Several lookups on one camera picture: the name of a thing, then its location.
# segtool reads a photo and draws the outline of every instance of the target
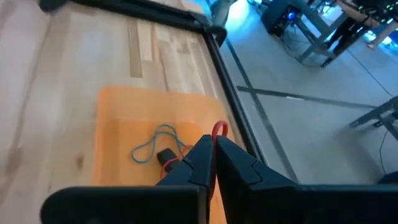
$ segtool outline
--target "blue cable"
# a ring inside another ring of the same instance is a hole
[[[170,128],[170,129],[172,130],[172,133],[171,133],[170,131],[161,131],[161,130],[160,130],[161,128]],[[134,149],[132,149],[132,151],[131,151],[131,159],[133,159],[134,162],[141,163],[141,164],[144,164],[144,163],[146,163],[146,162],[149,162],[149,161],[152,159],[152,157],[154,156],[155,149],[156,149],[156,139],[157,139],[157,137],[158,137],[160,134],[167,134],[167,135],[169,135],[169,136],[172,136],[172,137],[175,139],[175,142],[177,143],[178,151],[179,151],[181,154],[182,154],[181,146],[190,148],[189,146],[187,146],[187,145],[185,145],[183,142],[181,142],[181,140],[179,140],[179,138],[178,138],[178,136],[177,136],[177,132],[176,132],[176,130],[175,130],[175,128],[174,128],[173,126],[171,126],[171,125],[169,125],[169,124],[161,124],[161,125],[159,125],[159,126],[156,128],[154,136],[153,136],[149,141],[147,141],[146,143],[144,143],[144,144],[142,144],[142,145],[140,145],[140,146],[137,146],[137,147],[135,147]],[[150,151],[150,156],[149,156],[147,159],[144,159],[144,160],[137,159],[137,158],[135,157],[134,153],[135,153],[137,150],[142,149],[143,147],[149,145],[149,144],[152,143],[152,142],[154,142],[154,143],[153,143],[152,149],[151,149],[151,151]]]

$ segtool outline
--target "orange cloth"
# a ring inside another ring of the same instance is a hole
[[[182,142],[194,145],[202,135],[210,134],[219,120],[226,120],[226,114],[223,104],[213,98],[129,86],[106,87],[98,98],[92,183],[155,185],[161,170],[155,155],[165,148],[179,155],[174,138],[160,135],[153,158],[145,164],[134,162],[131,150],[150,140],[163,123],[175,127]],[[135,155],[138,159],[148,158],[150,149],[151,145]],[[210,223],[226,223],[218,183],[211,200]]]

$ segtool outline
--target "gray floor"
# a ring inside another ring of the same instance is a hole
[[[316,55],[303,66],[285,51],[307,46],[297,41],[299,31],[289,28],[295,41],[284,49],[246,0],[231,7],[226,28],[221,52],[271,168],[304,184],[371,184],[381,178],[379,147],[386,130],[370,124],[351,129],[348,123],[398,95],[396,56],[369,50],[359,40],[327,68],[312,68],[325,59]],[[382,157],[387,172],[398,170],[398,143],[390,134]]]

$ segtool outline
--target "red cable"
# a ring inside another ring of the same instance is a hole
[[[222,135],[224,137],[226,137],[226,135],[228,134],[228,123],[226,121],[219,121],[217,122],[214,127],[213,127],[213,131],[211,132],[211,139],[213,140],[213,147],[216,147],[216,143],[217,143],[217,134],[218,131],[220,130],[220,128],[223,127],[223,133]]]
[[[220,130],[220,128],[223,128],[223,133],[222,136],[226,137],[228,134],[228,123],[226,121],[218,121],[214,126],[213,126],[213,130],[211,132],[211,139],[213,140],[213,159],[214,159],[214,172],[216,172],[216,146],[217,146],[217,135],[218,135],[218,131]],[[183,153],[185,152],[187,148],[184,148],[182,151],[182,157],[184,157]],[[163,173],[165,168],[173,161],[177,161],[178,158],[174,158],[171,159],[167,162],[165,162],[165,164],[163,164],[162,169],[160,170],[160,178],[163,178]],[[213,180],[211,180],[211,190],[210,190],[210,198],[212,198],[213,193],[214,193],[214,189],[215,189],[215,185],[216,185],[216,179],[214,178]]]
[[[222,135],[224,137],[227,136],[228,134],[228,123],[226,121],[219,121],[217,122],[214,127],[213,127],[213,131],[211,132],[211,139],[213,140],[213,170],[214,172],[217,174],[216,171],[216,147],[217,147],[217,135],[218,135],[218,131],[220,130],[220,128],[223,127],[223,133]],[[211,189],[210,189],[210,197],[209,200],[213,197],[214,194],[214,189],[216,187],[216,175],[214,175],[214,179],[211,180]]]

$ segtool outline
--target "wooden table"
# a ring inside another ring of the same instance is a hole
[[[111,84],[215,97],[242,146],[199,34],[72,3],[50,16],[32,0],[0,0],[0,223],[39,223],[48,194],[90,184],[96,98]]]

